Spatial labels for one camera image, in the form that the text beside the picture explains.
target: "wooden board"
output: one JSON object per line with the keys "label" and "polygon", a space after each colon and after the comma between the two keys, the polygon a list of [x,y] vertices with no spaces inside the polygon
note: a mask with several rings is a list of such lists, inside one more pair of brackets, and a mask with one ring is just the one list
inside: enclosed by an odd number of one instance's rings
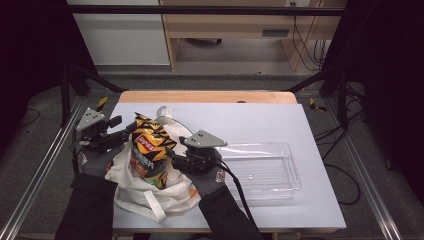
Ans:
{"label": "wooden board", "polygon": [[291,103],[296,97],[291,92],[269,91],[127,91],[119,102],[200,102],[231,103]]}

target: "white table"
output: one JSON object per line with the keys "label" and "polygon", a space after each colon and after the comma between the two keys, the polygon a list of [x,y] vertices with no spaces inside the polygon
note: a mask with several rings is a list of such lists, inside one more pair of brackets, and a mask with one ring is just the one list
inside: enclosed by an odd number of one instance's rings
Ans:
{"label": "white table", "polygon": [[[251,207],[262,232],[329,233],[346,227],[302,105],[284,103],[181,103],[120,101],[112,116],[124,128],[134,112],[155,118],[168,106],[192,132],[203,129],[228,143],[284,142],[290,145],[302,188],[280,206]],[[169,214],[162,223],[115,205],[113,228],[129,232],[209,232],[200,209]]]}

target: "chip bag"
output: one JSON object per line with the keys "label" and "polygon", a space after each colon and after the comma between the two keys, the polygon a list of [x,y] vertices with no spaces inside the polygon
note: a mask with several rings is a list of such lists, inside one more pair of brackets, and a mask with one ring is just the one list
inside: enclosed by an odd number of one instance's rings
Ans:
{"label": "chip bag", "polygon": [[158,189],[166,187],[166,150],[177,143],[165,129],[144,115],[136,113],[137,129],[132,133],[131,166],[133,172]]}

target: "clear plastic container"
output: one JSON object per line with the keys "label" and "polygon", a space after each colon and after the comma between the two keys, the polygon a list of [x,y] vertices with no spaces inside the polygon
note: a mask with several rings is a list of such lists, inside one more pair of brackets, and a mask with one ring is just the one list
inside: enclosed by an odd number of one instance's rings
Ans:
{"label": "clear plastic container", "polygon": [[[222,160],[239,179],[249,206],[284,205],[301,189],[290,147],[286,143],[231,144],[217,147]],[[241,206],[230,174],[225,183]]]}

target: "metal frame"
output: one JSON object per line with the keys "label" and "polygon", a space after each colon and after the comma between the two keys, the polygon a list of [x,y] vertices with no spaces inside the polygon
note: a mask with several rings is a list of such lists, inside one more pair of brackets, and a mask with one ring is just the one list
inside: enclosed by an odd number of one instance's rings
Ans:
{"label": "metal frame", "polygon": [[[99,6],[99,5],[62,5],[62,6],[45,6],[44,11],[64,11],[68,13],[77,14],[214,14],[214,15],[289,15],[289,16],[351,16],[357,14],[358,11],[346,10],[344,8],[297,8],[297,7],[197,7],[197,6],[125,6],[125,5],[113,5],[113,6]],[[288,91],[297,92],[305,86],[322,80],[323,76],[328,76],[334,71],[337,71],[337,67],[341,66],[338,61],[337,64],[332,68],[324,68],[319,74],[312,76],[303,83],[294,86]],[[26,192],[22,196],[18,206],[13,212],[12,216],[2,228],[0,232],[0,239],[14,239],[22,225],[26,215],[28,214],[32,204],[39,193],[42,184],[47,177],[47,174],[55,162],[55,159],[60,151],[64,140],[71,131],[71,127],[76,121],[77,113],[80,111],[83,105],[84,99],[77,97],[77,101],[73,108],[69,107],[69,76],[75,76],[79,74],[91,78],[98,83],[104,85],[108,89],[115,92],[122,92],[125,89],[121,89],[108,81],[102,79],[95,73],[91,73],[82,67],[78,66],[65,66],[63,76],[61,79],[62,87],[62,107],[63,107],[63,119],[62,125],[59,132],[53,141],[50,149],[46,153],[44,159],[41,162],[36,174],[34,175],[31,183],[27,187]],[[401,239],[400,234],[393,222],[383,200],[381,199],[373,181],[369,177],[362,161],[360,160],[356,149],[353,146],[350,138],[345,140],[347,150],[352,156],[352,164],[357,171],[358,176],[366,186],[366,196],[370,202],[372,209],[376,215],[377,221],[385,235],[386,239]]]}
{"label": "metal frame", "polygon": [[83,106],[85,99],[86,98],[83,97],[77,97],[74,106],[71,110],[73,112],[71,118],[64,126],[59,129],[55,139],[53,140],[52,145],[50,146],[43,160],[41,161],[37,172],[35,173],[21,200],[13,211],[12,216],[1,229],[1,240],[14,239],[15,236],[18,234],[19,228],[25,220],[25,217],[27,216],[29,210],[31,209],[38,193],[40,192],[44,180],[46,179],[50,168],[53,166],[56,157],[58,156],[59,151],[61,150],[66,140],[66,137],[71,132],[72,127],[74,126],[75,121],[77,120],[77,116],[79,116],[78,113],[81,107]]}

